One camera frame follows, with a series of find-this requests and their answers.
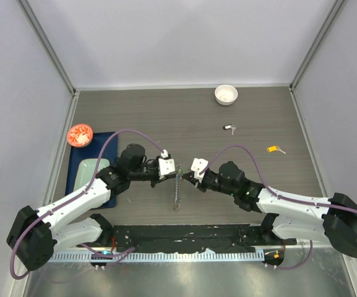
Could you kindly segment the large keyring with small rings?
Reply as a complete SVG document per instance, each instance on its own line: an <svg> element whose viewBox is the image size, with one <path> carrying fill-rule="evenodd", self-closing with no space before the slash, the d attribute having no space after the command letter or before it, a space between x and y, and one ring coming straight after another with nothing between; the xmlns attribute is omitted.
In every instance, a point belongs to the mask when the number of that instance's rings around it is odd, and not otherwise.
<svg viewBox="0 0 357 297"><path fill-rule="evenodd" d="M183 180L183 170L179 163L176 164L176 177L174 184L174 201L173 201L173 210L179 210L181 205L181 183Z"/></svg>

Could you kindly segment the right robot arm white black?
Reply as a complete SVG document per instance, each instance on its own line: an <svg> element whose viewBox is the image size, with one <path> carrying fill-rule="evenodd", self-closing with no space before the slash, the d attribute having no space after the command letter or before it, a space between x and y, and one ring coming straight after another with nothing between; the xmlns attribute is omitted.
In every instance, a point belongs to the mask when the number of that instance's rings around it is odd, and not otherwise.
<svg viewBox="0 0 357 297"><path fill-rule="evenodd" d="M309 197L268 188L247 179L232 161L218 172L208 169L204 159L194 159L183 178L198 190L231 196L247 212L263 213L260 238L266 244L282 239L304 239L331 245L357 258L357 204L342 193L333 197Z"/></svg>

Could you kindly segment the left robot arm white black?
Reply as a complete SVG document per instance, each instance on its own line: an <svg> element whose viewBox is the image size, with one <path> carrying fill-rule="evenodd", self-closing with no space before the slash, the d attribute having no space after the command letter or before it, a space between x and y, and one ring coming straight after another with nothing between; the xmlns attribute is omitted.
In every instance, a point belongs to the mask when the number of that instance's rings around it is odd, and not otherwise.
<svg viewBox="0 0 357 297"><path fill-rule="evenodd" d="M128 190L133 181L148 181L155 187L173 178L175 172L175 162L167 151L147 160L143 146L128 145L112 165L101 169L78 190L36 210L29 205L20 209L6 240L12 249L11 261L19 259L32 272L63 249L82 243L107 246L113 227L102 215L73 221Z"/></svg>

